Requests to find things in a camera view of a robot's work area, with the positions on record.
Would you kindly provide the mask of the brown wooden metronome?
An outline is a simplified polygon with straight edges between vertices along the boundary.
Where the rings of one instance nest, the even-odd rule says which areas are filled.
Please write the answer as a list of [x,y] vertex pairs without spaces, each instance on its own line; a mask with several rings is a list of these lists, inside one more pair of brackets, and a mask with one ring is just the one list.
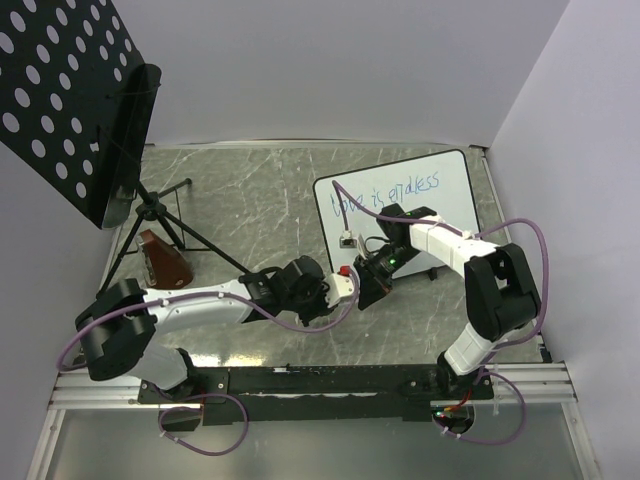
[[183,255],[151,229],[139,232],[135,242],[148,287],[181,289],[193,281],[193,271]]

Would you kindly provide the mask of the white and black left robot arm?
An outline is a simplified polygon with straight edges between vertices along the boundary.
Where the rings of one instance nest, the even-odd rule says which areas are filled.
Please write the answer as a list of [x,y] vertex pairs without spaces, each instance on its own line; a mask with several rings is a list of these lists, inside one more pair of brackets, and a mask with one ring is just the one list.
[[308,256],[210,287],[143,289],[127,279],[87,308],[76,328],[92,380],[128,374],[184,402],[203,391],[202,382],[187,351],[165,347],[158,337],[211,324],[270,320],[283,311],[307,326],[331,314],[352,291],[350,278],[324,274]]

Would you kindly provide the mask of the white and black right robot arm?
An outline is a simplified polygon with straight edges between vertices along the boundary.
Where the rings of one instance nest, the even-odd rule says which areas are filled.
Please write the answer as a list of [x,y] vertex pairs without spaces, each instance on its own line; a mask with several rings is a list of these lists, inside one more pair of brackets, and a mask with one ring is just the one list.
[[446,224],[427,207],[404,211],[391,204],[376,216],[387,243],[376,253],[360,253],[353,266],[360,282],[358,308],[364,310],[393,288],[394,274],[421,253],[464,280],[467,323],[436,363],[438,390],[448,398],[466,392],[481,363],[511,332],[542,312],[542,302],[524,251],[496,245]]

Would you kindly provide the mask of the aluminium rail frame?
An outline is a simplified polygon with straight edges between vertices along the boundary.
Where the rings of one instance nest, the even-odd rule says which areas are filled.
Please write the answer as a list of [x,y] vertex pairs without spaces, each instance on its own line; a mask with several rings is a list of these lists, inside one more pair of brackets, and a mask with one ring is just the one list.
[[[150,146],[142,179],[152,189],[191,178],[170,202],[198,230],[249,267],[309,254],[328,258],[312,185],[327,175],[435,154],[435,144],[248,143]],[[363,379],[399,377],[432,362],[463,326],[463,283],[454,274],[417,275],[396,292],[322,334],[272,323],[204,327],[171,335],[197,364],[232,383],[285,363],[313,379],[342,370]],[[60,377],[44,430],[45,479],[596,479],[568,371],[541,360],[537,343],[504,353],[496,394],[468,410],[468,441],[443,436],[429,404],[403,393],[297,395],[236,392],[217,400],[183,445],[162,436],[169,406],[137,401],[139,383]]]

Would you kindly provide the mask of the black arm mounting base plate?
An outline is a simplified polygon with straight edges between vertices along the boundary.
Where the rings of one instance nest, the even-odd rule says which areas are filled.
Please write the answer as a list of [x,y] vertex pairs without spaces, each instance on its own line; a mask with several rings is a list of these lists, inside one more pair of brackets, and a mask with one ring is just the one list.
[[431,409],[494,398],[491,382],[476,375],[449,380],[435,364],[198,367],[193,395],[240,400],[252,422],[400,418],[428,422]]

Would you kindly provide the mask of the black perforated music stand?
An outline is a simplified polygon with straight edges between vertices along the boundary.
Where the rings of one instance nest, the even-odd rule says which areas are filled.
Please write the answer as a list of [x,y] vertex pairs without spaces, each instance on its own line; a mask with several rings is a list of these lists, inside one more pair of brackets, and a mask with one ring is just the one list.
[[163,204],[191,179],[159,192],[140,179],[161,76],[110,1],[1,4],[2,143],[99,229],[137,216],[104,287],[145,221],[159,223],[179,250],[190,235],[247,270]]

